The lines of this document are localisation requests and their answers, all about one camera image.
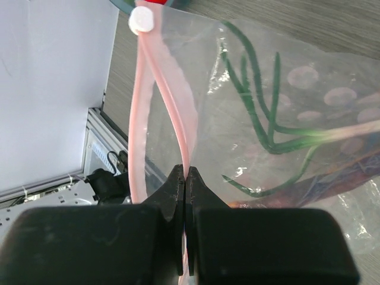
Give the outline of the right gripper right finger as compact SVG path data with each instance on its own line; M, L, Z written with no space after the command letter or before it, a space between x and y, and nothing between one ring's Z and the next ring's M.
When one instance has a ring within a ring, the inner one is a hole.
M197 284L358 284L333 216L313 208L231 208L191 167L185 186L189 274Z

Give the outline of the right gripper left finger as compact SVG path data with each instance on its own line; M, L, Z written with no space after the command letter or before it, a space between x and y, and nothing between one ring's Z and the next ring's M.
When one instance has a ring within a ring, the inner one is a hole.
M183 167L140 204L23 211L1 246L2 284L178 284Z

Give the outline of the green scallion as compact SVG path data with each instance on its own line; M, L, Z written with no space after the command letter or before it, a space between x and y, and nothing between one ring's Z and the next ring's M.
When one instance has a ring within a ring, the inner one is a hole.
M230 80L248 112L260 145L267 153L273 155L287 154L304 148L308 149L300 169L279 186L268 190L256 191L224 175L223 179L226 182L252 198L267 197L281 191L286 186L296 183L306 172L314 154L320 146L379 132L378 120L328 130L290 128L278 124L277 115L281 84L280 54L276 52L274 57L271 105L268 106L264 100L261 70L253 44L246 34L230 21L223 20L221 23L239 39L246 51L246 55L241 56L240 59L241 78L237 77L228 58L228 53L224 48L221 49L221 58Z

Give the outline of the clear zip top bag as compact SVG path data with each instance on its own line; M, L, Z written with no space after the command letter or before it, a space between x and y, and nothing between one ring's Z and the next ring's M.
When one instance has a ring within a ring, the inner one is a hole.
M172 208L197 284L357 284L311 204L379 175L379 61L137 1L131 200Z

